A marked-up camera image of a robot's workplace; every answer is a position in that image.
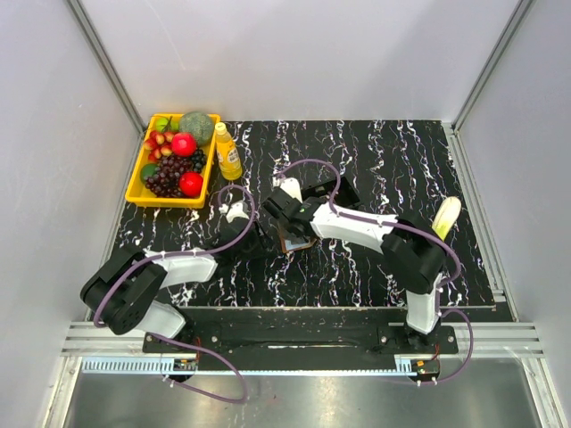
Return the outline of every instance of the yellow basket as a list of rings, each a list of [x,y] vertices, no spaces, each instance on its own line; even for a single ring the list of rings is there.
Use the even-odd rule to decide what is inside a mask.
[[[154,124],[158,118],[169,118],[172,116],[172,121],[178,124],[178,121],[183,116],[179,113],[157,113],[151,118],[151,123],[145,134],[145,140],[154,130]],[[209,114],[214,124],[220,122],[220,116],[218,114]],[[208,160],[206,161],[206,166],[201,173],[203,176],[203,189],[200,192],[200,196],[197,198],[157,198],[153,192],[145,188],[144,183],[139,178],[141,169],[151,163],[147,159],[151,151],[146,150],[141,144],[141,150],[137,157],[137,163],[135,163],[135,168],[133,169],[133,174],[131,174],[131,179],[128,182],[127,191],[125,192],[125,199],[128,202],[133,202],[138,207],[168,207],[168,208],[203,208],[206,202],[206,194],[208,188],[208,182],[211,178],[212,165],[214,163],[214,152],[216,150],[216,144],[214,143],[214,135],[212,135],[211,143],[201,147],[205,153],[208,153]]]

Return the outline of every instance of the black marble surface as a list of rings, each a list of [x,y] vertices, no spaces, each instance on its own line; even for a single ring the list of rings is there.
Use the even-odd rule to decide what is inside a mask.
[[[239,184],[256,205],[271,191],[272,175],[293,161],[317,158],[338,167],[360,196],[361,210],[383,214],[418,211],[431,223],[445,196],[461,196],[443,128],[438,121],[229,122],[244,166]],[[293,170],[302,185],[332,178],[317,165]],[[226,182],[215,167],[211,195]],[[188,250],[219,227],[215,197],[202,210],[138,208],[127,203],[115,245],[135,243],[155,251]],[[241,199],[229,194],[226,202]],[[276,242],[263,259],[237,260],[210,282],[170,287],[160,300],[179,306],[401,306],[403,289],[382,256],[359,245],[323,240],[283,254],[276,222],[264,210],[260,222]],[[462,261],[462,276],[449,284],[441,304],[492,306],[492,291],[466,209],[447,242]]]

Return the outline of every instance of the juice bottle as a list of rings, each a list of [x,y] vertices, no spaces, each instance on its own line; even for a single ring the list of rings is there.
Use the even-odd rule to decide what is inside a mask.
[[[222,176],[226,180],[237,180],[242,176],[242,163],[236,144],[223,122],[214,126],[214,132],[216,133],[216,154]]]

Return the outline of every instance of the white wall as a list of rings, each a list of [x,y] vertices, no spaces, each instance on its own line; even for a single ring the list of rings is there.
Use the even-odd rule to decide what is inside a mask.
[[[84,0],[144,118],[444,119],[517,0]]]
[[[63,1],[0,3],[0,425],[30,428],[136,136]]]
[[[460,130],[517,309],[571,416],[571,3],[536,2]]]

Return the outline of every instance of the green melon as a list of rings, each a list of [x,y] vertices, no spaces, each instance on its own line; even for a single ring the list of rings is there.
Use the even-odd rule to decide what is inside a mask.
[[[214,133],[214,123],[208,114],[191,111],[180,118],[178,131],[192,134],[196,144],[202,147],[210,143]]]

